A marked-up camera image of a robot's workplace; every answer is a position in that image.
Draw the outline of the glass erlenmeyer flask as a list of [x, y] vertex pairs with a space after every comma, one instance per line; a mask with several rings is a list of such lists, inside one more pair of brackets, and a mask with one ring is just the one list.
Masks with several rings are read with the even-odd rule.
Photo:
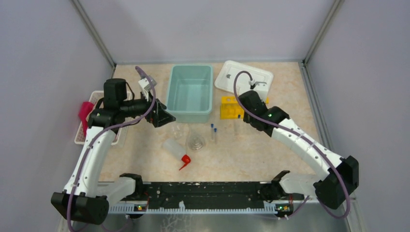
[[187, 146], [193, 151], [199, 151], [206, 145], [205, 140], [200, 135], [193, 135], [187, 139]]

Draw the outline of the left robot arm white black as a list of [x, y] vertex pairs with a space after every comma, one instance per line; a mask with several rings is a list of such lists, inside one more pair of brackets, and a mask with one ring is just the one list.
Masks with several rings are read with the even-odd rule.
[[136, 125], [142, 119], [155, 128], [176, 119], [156, 98], [157, 83], [151, 76], [138, 83], [141, 98], [131, 100], [127, 99], [126, 80], [114, 78], [104, 83], [104, 107], [95, 108], [90, 114], [86, 141], [75, 169], [63, 191], [51, 196], [51, 204], [68, 223], [101, 225], [111, 206], [128, 197], [139, 200], [145, 196], [146, 188], [137, 174], [125, 173], [106, 187], [98, 186], [103, 163], [119, 129]]

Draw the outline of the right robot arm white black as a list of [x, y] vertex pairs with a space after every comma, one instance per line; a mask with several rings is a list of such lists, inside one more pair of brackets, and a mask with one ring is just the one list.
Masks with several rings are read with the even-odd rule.
[[353, 156], [343, 158], [306, 134], [277, 106], [267, 108], [256, 91], [239, 97], [245, 108], [243, 121], [285, 144], [308, 164], [314, 174], [282, 171], [273, 180], [272, 192], [278, 199], [289, 194], [316, 197], [330, 209], [339, 208], [359, 186], [359, 163]]

